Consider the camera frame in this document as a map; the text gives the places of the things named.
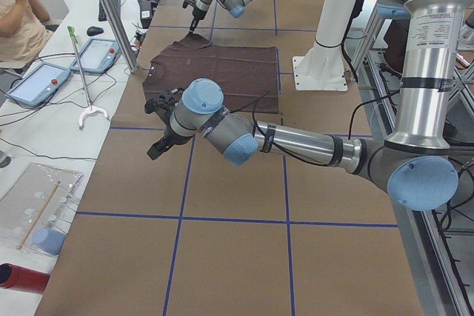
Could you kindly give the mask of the dark brown t-shirt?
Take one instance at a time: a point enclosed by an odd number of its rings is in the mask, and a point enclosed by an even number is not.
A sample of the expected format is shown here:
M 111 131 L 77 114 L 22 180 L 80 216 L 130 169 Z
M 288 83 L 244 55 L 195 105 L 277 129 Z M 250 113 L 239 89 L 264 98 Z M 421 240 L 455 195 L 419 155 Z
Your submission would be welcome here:
M 198 34 L 174 41 L 150 62 L 143 83 L 144 96 L 186 88 L 198 78 L 216 82 L 224 93 L 224 104 L 235 110 L 251 111 L 245 104 L 270 92 L 256 111 L 276 114 L 278 108 L 278 65 L 275 47 L 229 47 L 212 43 Z

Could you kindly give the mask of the brown paper table cover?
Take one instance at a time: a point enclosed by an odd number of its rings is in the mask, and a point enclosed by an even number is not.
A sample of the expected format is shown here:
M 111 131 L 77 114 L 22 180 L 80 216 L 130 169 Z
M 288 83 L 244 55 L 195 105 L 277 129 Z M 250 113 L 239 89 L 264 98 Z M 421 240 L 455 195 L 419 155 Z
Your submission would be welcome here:
M 147 157 L 161 122 L 132 75 L 38 315 L 420 315 L 390 199 L 340 168 L 201 137 Z

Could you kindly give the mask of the far teach pendant tablet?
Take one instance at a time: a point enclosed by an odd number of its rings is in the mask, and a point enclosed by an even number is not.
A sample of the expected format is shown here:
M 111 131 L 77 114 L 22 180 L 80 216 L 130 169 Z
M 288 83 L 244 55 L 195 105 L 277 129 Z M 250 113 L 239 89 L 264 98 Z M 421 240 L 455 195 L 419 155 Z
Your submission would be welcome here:
M 90 38 L 78 51 L 83 71 L 92 74 L 104 73 L 113 65 L 119 50 L 119 44 L 115 40 Z

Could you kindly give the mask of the teach pendant tablet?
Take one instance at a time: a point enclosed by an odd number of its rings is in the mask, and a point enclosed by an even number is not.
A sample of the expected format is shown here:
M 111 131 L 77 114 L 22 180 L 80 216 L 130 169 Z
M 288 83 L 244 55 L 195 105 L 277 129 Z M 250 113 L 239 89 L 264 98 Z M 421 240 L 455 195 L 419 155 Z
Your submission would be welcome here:
M 37 107 L 50 98 L 70 77 L 71 70 L 43 63 L 10 89 L 6 96 L 19 104 Z
M 119 50 L 119 44 L 115 40 L 90 38 L 78 51 L 83 71 L 92 74 L 104 73 L 113 65 Z

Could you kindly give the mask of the black computer mouse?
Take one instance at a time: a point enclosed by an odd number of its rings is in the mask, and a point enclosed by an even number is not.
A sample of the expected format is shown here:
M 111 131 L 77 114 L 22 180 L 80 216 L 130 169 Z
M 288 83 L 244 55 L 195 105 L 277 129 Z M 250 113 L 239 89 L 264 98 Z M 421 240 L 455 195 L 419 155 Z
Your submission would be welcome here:
M 87 35 L 90 37 L 100 35 L 103 32 L 104 29 L 102 27 L 91 26 L 87 28 Z

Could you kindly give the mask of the near teach pendant tablet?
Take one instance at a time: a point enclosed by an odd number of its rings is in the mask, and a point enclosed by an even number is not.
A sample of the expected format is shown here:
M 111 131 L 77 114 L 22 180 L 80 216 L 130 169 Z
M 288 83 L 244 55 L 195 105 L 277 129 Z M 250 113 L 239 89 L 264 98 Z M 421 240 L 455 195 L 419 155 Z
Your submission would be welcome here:
M 19 104 L 37 107 L 50 98 L 70 77 L 71 70 L 43 63 L 10 89 L 6 96 Z

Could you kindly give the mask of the blue plastic cup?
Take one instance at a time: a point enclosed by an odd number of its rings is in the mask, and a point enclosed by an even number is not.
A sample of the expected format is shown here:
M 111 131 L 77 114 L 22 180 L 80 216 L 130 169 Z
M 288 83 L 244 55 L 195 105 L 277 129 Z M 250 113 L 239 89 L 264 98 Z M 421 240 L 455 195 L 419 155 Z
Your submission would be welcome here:
M 42 228 L 33 235 L 33 242 L 44 252 L 50 255 L 59 255 L 66 235 L 63 232 Z

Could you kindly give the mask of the seated person in beige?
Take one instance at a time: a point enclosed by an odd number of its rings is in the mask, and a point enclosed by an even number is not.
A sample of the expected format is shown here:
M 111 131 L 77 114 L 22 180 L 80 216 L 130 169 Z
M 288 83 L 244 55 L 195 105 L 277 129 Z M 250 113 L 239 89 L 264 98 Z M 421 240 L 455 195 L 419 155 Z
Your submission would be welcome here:
M 40 0 L 1 0 L 1 60 L 31 63 L 53 34 L 49 20 Z

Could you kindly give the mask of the red cylinder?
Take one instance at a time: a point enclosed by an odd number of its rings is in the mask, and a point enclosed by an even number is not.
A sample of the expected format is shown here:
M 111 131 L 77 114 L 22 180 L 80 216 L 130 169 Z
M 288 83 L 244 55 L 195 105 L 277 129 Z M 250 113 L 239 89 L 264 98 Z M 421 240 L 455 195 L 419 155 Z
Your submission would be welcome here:
M 1 288 L 41 295 L 50 275 L 11 263 L 1 265 Z

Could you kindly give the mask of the aluminium frame post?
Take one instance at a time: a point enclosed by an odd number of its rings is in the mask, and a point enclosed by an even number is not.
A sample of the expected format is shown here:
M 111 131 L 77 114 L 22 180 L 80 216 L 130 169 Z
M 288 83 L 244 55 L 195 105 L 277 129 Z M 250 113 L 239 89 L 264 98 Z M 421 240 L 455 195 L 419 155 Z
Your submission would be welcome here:
M 113 3 L 113 0 L 99 0 L 105 10 L 107 20 L 111 26 L 113 34 L 118 42 L 122 56 L 127 62 L 127 66 L 131 73 L 134 73 L 138 69 L 135 54 L 132 50 L 131 44 L 128 41 L 125 28 L 121 22 L 121 17 Z

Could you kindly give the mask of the white pedestal base plate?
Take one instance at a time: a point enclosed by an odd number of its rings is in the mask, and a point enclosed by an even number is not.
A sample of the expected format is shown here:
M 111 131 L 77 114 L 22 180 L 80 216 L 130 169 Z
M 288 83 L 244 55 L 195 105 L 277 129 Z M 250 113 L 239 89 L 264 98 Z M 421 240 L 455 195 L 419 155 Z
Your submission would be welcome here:
M 293 56 L 293 78 L 298 91 L 340 91 L 348 90 L 344 76 L 344 65 L 340 58 L 308 59 Z

